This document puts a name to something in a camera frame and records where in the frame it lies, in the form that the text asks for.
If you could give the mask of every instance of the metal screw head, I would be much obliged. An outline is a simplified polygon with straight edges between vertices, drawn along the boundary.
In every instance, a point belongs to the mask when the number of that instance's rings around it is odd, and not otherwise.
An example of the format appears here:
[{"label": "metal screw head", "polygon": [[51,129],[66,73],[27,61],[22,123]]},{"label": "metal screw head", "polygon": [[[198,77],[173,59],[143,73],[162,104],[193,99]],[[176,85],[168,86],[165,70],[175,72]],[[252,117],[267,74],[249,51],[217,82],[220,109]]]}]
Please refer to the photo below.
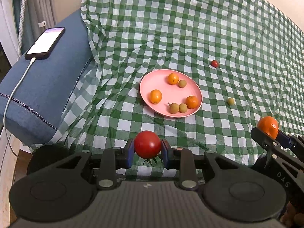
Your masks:
[{"label": "metal screw head", "polygon": [[100,180],[98,182],[98,184],[100,187],[108,188],[108,187],[111,187],[114,184],[114,182],[109,179],[103,179],[103,180]]},{"label": "metal screw head", "polygon": [[181,185],[183,185],[185,188],[194,188],[196,186],[196,182],[192,180],[185,180],[181,183]]}]

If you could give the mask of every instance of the wooden floor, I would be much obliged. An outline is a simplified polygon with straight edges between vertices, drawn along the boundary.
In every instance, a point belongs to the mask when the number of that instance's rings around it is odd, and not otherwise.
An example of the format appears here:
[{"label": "wooden floor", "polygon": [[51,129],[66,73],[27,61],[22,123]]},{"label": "wooden floor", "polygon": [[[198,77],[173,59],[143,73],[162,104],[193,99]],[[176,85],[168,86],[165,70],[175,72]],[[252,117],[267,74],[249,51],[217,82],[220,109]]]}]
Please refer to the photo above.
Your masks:
[{"label": "wooden floor", "polygon": [[[25,151],[22,151],[22,150],[19,151],[18,156],[20,158],[17,159],[17,161],[16,161],[15,172],[14,172],[12,184],[14,184],[16,181],[18,181],[19,179],[26,176],[27,166],[28,166],[29,161],[32,158],[31,154],[29,154]],[[13,209],[12,209],[12,207],[10,207],[10,223],[14,223],[16,221],[16,219],[17,218],[14,214]]]},{"label": "wooden floor", "polygon": [[31,154],[20,150],[22,143],[8,132],[8,137],[13,151],[19,155],[12,154],[7,146],[7,140],[2,131],[0,135],[0,228],[8,227],[16,220],[9,203],[9,191],[12,184],[26,175],[27,165]]}]

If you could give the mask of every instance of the gray curtain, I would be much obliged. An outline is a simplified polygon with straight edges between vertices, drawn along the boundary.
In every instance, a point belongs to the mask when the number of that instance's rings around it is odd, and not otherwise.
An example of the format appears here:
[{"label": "gray curtain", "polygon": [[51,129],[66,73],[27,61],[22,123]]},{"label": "gray curtain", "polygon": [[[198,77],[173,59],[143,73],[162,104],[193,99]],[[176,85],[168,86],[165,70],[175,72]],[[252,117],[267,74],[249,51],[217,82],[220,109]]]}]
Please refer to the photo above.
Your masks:
[{"label": "gray curtain", "polygon": [[[20,5],[21,0],[13,0],[17,31],[19,30]],[[51,0],[26,0],[21,48],[22,54],[29,49],[45,29],[54,27],[54,17],[51,7]],[[47,25],[40,28],[38,23],[43,21],[46,21]]]}]

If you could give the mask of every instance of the cherry tomato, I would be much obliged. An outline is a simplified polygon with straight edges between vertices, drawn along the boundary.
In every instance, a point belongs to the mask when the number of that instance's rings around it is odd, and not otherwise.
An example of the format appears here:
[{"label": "cherry tomato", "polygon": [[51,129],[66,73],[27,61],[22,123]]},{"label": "cherry tomato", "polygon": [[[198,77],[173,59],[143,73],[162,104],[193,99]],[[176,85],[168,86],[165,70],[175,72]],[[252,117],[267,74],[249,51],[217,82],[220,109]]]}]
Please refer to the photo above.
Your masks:
[{"label": "cherry tomato", "polygon": [[194,109],[199,105],[199,100],[196,96],[189,96],[186,98],[186,105],[189,109]]},{"label": "cherry tomato", "polygon": [[178,83],[179,77],[176,73],[171,73],[168,75],[168,82],[171,85],[175,85]]},{"label": "cherry tomato", "polygon": [[151,131],[142,131],[134,139],[134,150],[143,159],[154,158],[161,151],[161,140]]},{"label": "cherry tomato", "polygon": [[158,104],[162,100],[162,97],[162,92],[157,89],[150,92],[150,101],[153,104]]},{"label": "cherry tomato", "polygon": [[219,63],[216,60],[211,61],[212,67],[217,68],[219,66]]}]

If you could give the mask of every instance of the pink plate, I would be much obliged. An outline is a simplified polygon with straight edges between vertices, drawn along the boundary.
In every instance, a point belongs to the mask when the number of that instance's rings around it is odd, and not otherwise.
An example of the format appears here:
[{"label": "pink plate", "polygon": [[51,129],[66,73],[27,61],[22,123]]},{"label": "pink plate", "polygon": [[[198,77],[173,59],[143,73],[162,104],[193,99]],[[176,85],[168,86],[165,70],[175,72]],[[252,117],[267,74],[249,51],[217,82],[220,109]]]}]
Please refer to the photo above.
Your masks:
[{"label": "pink plate", "polygon": [[[178,84],[170,85],[167,82],[167,77],[171,73],[176,73],[179,80],[185,80],[187,85],[184,88],[180,88]],[[154,89],[158,89],[162,93],[162,100],[158,104],[153,104],[150,101],[150,92]],[[187,75],[182,74],[175,70],[160,69],[154,70],[145,75],[139,86],[140,95],[145,103],[155,112],[173,118],[186,117],[196,113],[202,105],[203,95],[199,86]],[[171,114],[169,112],[169,103],[185,103],[188,96],[196,96],[199,100],[199,106],[196,109],[188,109],[185,113]]]}]

